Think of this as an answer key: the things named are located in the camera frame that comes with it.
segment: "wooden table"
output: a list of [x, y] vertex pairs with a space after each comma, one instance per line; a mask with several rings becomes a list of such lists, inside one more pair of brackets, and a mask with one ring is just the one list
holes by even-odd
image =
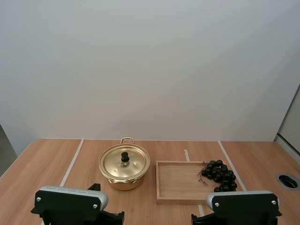
[[[150, 169], [139, 187], [118, 191], [108, 185], [98, 162], [106, 149], [119, 143], [41, 139], [30, 144], [0, 178], [0, 224], [40, 225], [42, 219], [30, 210], [34, 207], [34, 195], [42, 186], [88, 188], [100, 183], [101, 190], [109, 196], [105, 210], [125, 211], [124, 225], [189, 225], [191, 214], [200, 216], [201, 207], [156, 205], [155, 161], [186, 161], [184, 150], [190, 161], [221, 159], [230, 165], [229, 159], [247, 190], [270, 190], [278, 196], [283, 214], [279, 217], [280, 225], [300, 224], [300, 191], [284, 189], [275, 178], [277, 173], [291, 173], [300, 178], [300, 166], [277, 143], [136, 141], [148, 151]], [[242, 190], [241, 184], [238, 185], [238, 190]], [[203, 206], [203, 212], [207, 215], [212, 211]]]

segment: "pot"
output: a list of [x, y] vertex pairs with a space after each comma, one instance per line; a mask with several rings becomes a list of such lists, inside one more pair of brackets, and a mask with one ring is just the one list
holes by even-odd
[[[130, 139], [132, 144], [123, 144]], [[117, 190], [131, 190], [143, 181], [150, 166], [150, 156], [141, 146], [135, 145], [131, 137], [124, 137], [121, 144], [106, 150], [100, 158], [101, 173], [109, 184]]]

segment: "pot handle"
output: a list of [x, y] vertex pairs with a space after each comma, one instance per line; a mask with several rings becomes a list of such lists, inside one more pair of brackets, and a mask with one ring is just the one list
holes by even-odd
[[128, 139], [131, 140], [133, 144], [135, 144], [135, 141], [133, 140], [132, 137], [123, 137], [123, 138], [121, 139], [121, 144], [123, 144], [123, 141], [124, 141], [124, 140], [128, 140]]
[[117, 184], [117, 183], [123, 183], [123, 184], [128, 184], [128, 183], [136, 183], [136, 180], [108, 180], [111, 184]]

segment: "white wall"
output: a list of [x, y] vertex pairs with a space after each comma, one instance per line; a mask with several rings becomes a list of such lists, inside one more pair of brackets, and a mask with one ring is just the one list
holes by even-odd
[[272, 141], [300, 82], [298, 0], [3, 0], [0, 123], [53, 138]]

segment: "black knob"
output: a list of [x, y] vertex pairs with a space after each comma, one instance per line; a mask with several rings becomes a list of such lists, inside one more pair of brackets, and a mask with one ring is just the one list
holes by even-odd
[[121, 161], [122, 161], [123, 163], [126, 163], [126, 162], [129, 161], [129, 157], [128, 157], [128, 153], [127, 153], [127, 152], [123, 152], [123, 153], [121, 154], [121, 156], [122, 156]]

